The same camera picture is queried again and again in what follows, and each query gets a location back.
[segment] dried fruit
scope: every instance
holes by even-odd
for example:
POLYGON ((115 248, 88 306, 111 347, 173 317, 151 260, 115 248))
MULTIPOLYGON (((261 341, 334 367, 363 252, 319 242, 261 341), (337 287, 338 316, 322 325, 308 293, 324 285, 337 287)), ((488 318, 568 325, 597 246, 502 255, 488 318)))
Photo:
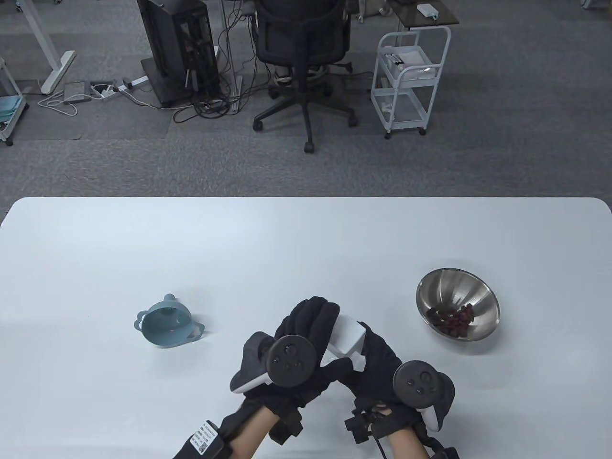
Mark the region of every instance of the dried fruit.
POLYGON ((427 311, 427 318, 440 332, 453 338, 466 338, 468 325, 474 321, 474 307, 468 303, 458 311, 440 310, 431 308, 427 311))

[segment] vr controller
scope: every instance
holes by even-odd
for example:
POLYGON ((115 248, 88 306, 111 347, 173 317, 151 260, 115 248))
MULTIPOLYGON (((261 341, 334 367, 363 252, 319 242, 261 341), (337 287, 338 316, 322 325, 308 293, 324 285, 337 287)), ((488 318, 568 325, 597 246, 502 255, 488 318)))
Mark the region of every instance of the vr controller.
MULTIPOLYGON (((327 345, 335 358, 348 357, 355 371, 363 371, 361 355, 365 328, 349 316, 336 319, 327 345)), ((311 377, 317 365, 313 345, 304 337, 287 335, 278 340, 264 333, 254 333, 245 343, 240 370, 229 382, 229 389, 241 394, 260 384, 296 387, 311 377)))
POLYGON ((455 398, 452 380, 421 360, 406 362, 393 376, 393 390, 401 402, 421 413, 427 430, 439 432, 455 398))

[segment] black glove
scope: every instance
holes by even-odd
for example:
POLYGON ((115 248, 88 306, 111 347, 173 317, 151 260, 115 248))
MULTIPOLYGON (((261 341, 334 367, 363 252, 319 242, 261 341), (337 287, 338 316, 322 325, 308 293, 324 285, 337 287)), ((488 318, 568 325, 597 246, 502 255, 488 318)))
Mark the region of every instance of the black glove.
POLYGON ((366 330, 361 351, 365 356, 365 369, 352 371, 339 379, 355 395, 353 414, 361 417, 348 420, 346 426, 353 431, 357 442, 367 440, 367 435, 363 437, 363 427, 361 433, 353 430, 359 423, 364 427, 371 425, 372 435, 380 438, 422 421, 420 413, 404 405, 393 390, 393 376, 401 360, 382 337, 365 323, 360 324, 366 330), (391 414, 383 416, 377 412, 377 406, 389 408, 391 414))
POLYGON ((323 368, 320 367, 339 313, 340 307, 337 304, 318 296, 299 303, 291 314, 285 317, 274 338, 300 335, 310 341, 316 351, 315 371, 299 386, 278 387, 275 384, 262 384, 244 395, 261 400, 265 407, 283 419, 321 395, 333 381, 351 372, 353 363, 348 358, 338 359, 323 368))

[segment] computer tower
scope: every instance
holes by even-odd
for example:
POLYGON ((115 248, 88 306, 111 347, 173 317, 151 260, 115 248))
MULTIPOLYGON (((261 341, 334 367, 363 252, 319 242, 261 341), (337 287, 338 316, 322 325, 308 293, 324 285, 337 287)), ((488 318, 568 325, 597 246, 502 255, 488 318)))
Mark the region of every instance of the computer tower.
POLYGON ((138 0, 138 3, 160 73, 182 89, 211 97, 218 95, 219 73, 205 3, 201 0, 138 0))

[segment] chair base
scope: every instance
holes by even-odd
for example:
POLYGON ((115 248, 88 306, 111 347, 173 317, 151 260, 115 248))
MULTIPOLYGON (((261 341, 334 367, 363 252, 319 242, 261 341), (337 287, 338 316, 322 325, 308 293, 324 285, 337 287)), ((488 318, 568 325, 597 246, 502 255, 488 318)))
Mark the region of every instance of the chair base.
POLYGON ((282 95, 285 96, 285 98, 267 110, 261 112, 259 115, 255 116, 253 120, 253 130, 261 131, 263 129, 263 119, 268 118, 269 116, 283 111, 284 109, 293 105, 299 104, 302 107, 304 124, 306 125, 306 135, 308 137, 307 142, 304 144, 304 152, 314 153, 315 145, 312 141, 312 128, 310 126, 310 114, 308 112, 309 103, 314 103, 315 105, 346 113, 348 115, 349 127, 354 127, 357 125, 355 111, 341 100, 333 98, 332 92, 332 86, 326 81, 310 86, 307 92, 298 91, 296 88, 292 88, 290 86, 269 86, 268 94, 270 97, 276 99, 279 95, 282 95))

